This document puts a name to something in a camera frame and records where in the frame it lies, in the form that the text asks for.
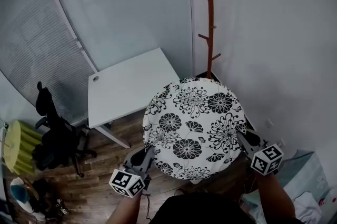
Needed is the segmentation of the white and blue bag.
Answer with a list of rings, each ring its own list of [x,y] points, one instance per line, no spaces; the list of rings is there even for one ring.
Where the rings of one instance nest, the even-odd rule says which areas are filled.
[[[29,195],[24,185],[23,180],[20,177],[14,178],[10,184],[10,192],[13,198],[21,203],[27,203],[29,201]]]

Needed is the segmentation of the black office chair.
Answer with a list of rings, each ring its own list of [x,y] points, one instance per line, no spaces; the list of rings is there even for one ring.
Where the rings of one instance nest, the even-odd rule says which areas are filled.
[[[77,165],[77,155],[91,155],[97,157],[97,153],[87,148],[89,137],[83,130],[77,131],[67,120],[57,113],[52,94],[41,82],[37,83],[38,96],[35,108],[41,119],[35,124],[35,128],[41,126],[49,130],[42,136],[42,142],[35,147],[32,156],[36,168],[40,171],[55,169],[62,165],[67,166],[71,160],[76,174],[83,178]]]

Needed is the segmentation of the pile of black gear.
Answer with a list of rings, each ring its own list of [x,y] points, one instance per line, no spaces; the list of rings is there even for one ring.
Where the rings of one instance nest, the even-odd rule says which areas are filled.
[[[61,224],[63,217],[71,213],[54,187],[45,179],[29,183],[28,193],[33,213],[41,213],[46,221],[55,221]]]

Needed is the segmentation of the white desk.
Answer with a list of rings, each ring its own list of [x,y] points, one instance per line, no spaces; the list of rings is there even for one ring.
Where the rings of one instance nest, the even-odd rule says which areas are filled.
[[[160,48],[132,57],[88,78],[88,126],[124,148],[128,142],[107,123],[148,106],[153,96],[179,77]]]

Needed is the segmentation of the person's right forearm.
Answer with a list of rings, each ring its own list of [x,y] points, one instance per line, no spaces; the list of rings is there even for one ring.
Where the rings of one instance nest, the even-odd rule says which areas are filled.
[[[295,218],[292,200],[273,173],[262,175],[255,172],[264,218],[267,224]]]

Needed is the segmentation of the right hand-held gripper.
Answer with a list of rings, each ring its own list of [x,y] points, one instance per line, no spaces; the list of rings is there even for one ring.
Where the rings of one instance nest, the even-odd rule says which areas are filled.
[[[238,131],[237,139],[251,161],[252,169],[264,176],[278,170],[284,153],[277,144],[268,145],[268,141],[251,129],[247,129],[245,134]]]

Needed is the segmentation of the black white floral cushion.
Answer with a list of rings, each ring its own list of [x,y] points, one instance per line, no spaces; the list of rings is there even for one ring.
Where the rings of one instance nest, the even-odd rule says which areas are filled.
[[[148,104],[143,141],[154,165],[194,184],[225,170],[241,153],[237,135],[246,133],[244,109],[236,95],[207,78],[166,85]]]

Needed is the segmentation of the pale printed bed sheet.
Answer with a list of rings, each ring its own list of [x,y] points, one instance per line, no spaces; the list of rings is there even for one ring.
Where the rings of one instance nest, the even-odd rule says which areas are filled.
[[[315,152],[297,150],[292,158],[282,161],[276,178],[292,199],[296,217],[301,222],[329,223],[335,197]]]

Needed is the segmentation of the person's left forearm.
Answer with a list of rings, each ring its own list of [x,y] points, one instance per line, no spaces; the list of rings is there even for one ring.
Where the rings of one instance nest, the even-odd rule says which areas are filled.
[[[136,224],[141,197],[141,192],[133,198],[124,197],[108,218],[106,224]]]

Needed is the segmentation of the person's black t-shirt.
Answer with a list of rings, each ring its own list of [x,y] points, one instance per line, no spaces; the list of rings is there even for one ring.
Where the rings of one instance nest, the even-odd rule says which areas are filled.
[[[169,197],[149,224],[256,224],[240,206],[219,194],[194,192]]]

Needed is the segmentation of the brown wooden coat rack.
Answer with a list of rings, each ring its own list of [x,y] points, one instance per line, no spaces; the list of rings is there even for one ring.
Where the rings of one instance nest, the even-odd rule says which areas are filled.
[[[216,26],[214,24],[214,0],[207,0],[208,9],[208,36],[198,34],[198,37],[204,39],[207,43],[208,54],[207,54],[207,72],[206,77],[208,79],[212,78],[212,63],[215,59],[221,56],[221,53],[213,55],[214,46],[214,30]]]

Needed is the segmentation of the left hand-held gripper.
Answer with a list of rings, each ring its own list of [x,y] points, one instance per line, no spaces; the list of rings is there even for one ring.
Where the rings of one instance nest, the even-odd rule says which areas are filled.
[[[117,169],[114,169],[109,185],[118,194],[133,198],[148,188],[151,181],[148,170],[153,160],[153,148],[136,148]]]

